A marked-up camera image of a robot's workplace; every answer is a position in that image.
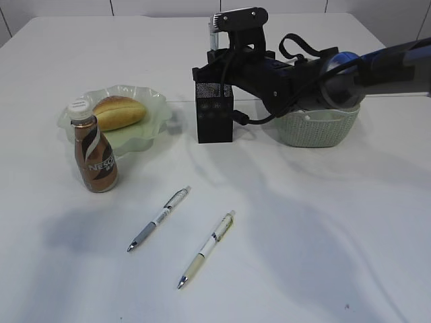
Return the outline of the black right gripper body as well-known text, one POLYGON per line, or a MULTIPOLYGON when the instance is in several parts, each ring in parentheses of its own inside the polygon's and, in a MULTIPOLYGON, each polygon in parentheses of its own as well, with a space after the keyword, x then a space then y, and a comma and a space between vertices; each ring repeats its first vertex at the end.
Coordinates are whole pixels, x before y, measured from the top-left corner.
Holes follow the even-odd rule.
POLYGON ((279 74, 273 64, 275 53, 250 45, 233 50, 224 48, 207 53, 208 64, 192 69, 196 83, 226 83, 235 86, 278 86, 279 74))

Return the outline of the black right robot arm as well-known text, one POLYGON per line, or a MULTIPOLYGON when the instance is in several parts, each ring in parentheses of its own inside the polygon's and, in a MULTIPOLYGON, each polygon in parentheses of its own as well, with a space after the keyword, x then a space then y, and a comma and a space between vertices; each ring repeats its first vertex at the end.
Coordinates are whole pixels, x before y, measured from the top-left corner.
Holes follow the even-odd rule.
POLYGON ((295 42, 314 58, 291 55, 284 42, 279 43, 279 51, 295 61, 292 65, 251 49, 219 50, 212 62, 193 68, 193 79, 233 85, 259 98, 269 116, 251 120, 234 111, 233 119, 243 125, 264 124, 301 108, 351 108, 367 95, 430 92, 429 38, 362 56, 336 47, 315 50, 293 33, 283 39, 295 42))

